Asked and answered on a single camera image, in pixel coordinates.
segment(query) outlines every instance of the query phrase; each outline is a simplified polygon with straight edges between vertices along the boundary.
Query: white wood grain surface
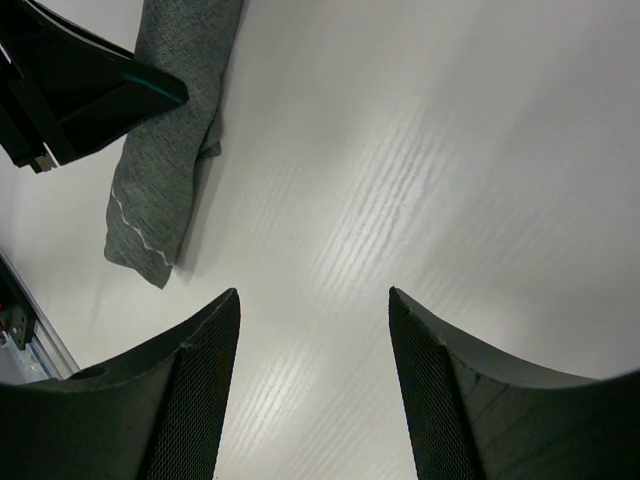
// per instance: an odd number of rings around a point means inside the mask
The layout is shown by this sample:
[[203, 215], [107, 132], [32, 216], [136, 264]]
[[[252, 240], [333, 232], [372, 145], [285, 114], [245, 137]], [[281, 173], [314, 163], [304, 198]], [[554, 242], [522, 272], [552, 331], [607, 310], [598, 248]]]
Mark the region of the white wood grain surface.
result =
[[[131, 48], [141, 0], [47, 0]], [[640, 365], [640, 3], [252, 0], [180, 268], [102, 257], [121, 143], [0, 161], [0, 246], [81, 366], [229, 286], [227, 479], [414, 479], [387, 328], [402, 287], [591, 376]]]

